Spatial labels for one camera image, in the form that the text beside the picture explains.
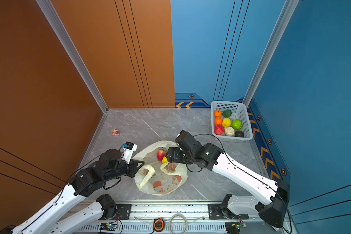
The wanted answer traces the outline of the printed translucent plastic bag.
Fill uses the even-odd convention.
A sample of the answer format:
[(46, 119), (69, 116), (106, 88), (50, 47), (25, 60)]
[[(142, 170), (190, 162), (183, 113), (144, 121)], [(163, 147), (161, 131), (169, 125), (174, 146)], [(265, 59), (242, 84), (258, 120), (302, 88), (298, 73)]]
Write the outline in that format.
[(185, 164), (163, 163), (158, 160), (158, 152), (161, 150), (168, 152), (171, 147), (177, 147), (177, 144), (162, 140), (134, 155), (133, 159), (144, 162), (144, 166), (134, 177), (136, 186), (141, 192), (162, 197), (174, 192), (186, 182), (188, 170)]

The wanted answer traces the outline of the red apple fruit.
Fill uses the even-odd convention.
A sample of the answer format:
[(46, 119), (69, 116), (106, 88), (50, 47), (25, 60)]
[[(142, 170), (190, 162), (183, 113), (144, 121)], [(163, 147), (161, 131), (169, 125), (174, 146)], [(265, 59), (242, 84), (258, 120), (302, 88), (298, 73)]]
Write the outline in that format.
[(225, 132), (225, 129), (224, 129), (224, 127), (221, 124), (217, 124), (217, 125), (214, 126), (214, 133), (216, 135), (219, 135), (219, 136), (223, 135), (224, 132)]

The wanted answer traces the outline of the orange tangerine fruit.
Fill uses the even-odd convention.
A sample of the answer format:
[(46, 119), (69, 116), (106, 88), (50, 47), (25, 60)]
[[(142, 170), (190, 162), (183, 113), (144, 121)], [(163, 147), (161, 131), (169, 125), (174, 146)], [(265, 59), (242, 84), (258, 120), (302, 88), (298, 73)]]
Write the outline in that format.
[(223, 118), (221, 118), (221, 117), (214, 118), (214, 125), (221, 125), (222, 122), (223, 122)]

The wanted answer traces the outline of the cream white fruit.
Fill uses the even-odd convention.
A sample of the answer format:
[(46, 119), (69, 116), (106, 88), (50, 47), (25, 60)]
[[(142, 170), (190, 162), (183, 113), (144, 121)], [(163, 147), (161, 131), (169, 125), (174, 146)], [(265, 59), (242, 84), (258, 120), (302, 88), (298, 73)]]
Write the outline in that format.
[(235, 135), (235, 129), (233, 127), (225, 127), (224, 128), (224, 134), (226, 136), (234, 136)]

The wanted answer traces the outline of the yellow lemon fruit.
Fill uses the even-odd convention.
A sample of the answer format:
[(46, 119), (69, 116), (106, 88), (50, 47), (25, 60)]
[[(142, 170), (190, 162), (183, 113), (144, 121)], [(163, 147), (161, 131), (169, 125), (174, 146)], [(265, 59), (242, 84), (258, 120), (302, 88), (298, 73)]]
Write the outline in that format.
[(224, 118), (222, 121), (222, 127), (227, 128), (230, 127), (232, 124), (231, 120), (229, 118)]

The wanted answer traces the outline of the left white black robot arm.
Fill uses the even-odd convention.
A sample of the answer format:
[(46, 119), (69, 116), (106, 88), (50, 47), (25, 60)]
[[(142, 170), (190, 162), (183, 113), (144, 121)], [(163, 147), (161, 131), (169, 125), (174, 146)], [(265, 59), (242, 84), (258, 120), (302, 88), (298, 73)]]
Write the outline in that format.
[(144, 166), (143, 161), (132, 159), (133, 150), (123, 152), (111, 149), (97, 161), (77, 172), (50, 202), (19, 226), (7, 226), (2, 234), (70, 234), (81, 226), (100, 218), (111, 219), (118, 213), (115, 201), (108, 194), (99, 196), (86, 209), (62, 220), (73, 207), (96, 190), (105, 188), (108, 181), (123, 176), (134, 178)]

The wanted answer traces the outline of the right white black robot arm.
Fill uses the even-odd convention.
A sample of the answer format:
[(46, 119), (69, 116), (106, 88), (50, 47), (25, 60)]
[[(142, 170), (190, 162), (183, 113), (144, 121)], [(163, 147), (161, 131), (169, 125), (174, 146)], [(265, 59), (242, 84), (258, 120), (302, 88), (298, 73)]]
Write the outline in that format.
[(193, 143), (191, 148), (170, 147), (164, 158), (168, 163), (195, 164), (227, 177), (256, 198), (253, 209), (263, 221), (275, 228), (283, 227), (290, 200), (290, 185), (286, 181), (262, 177), (211, 143), (204, 146)]

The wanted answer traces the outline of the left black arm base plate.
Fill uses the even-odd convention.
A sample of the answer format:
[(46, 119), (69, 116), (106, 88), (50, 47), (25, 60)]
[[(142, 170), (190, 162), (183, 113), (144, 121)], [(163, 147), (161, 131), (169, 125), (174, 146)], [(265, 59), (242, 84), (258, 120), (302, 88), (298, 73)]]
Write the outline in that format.
[(131, 204), (118, 204), (112, 217), (106, 217), (106, 220), (129, 220), (132, 210)]

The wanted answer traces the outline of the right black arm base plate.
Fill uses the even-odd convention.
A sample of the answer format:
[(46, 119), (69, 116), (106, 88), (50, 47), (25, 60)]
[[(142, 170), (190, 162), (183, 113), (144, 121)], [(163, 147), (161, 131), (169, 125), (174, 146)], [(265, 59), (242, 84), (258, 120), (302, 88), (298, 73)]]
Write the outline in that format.
[(220, 204), (208, 204), (208, 215), (210, 220), (230, 219), (230, 220), (248, 220), (248, 214), (233, 214), (227, 208), (222, 209)]

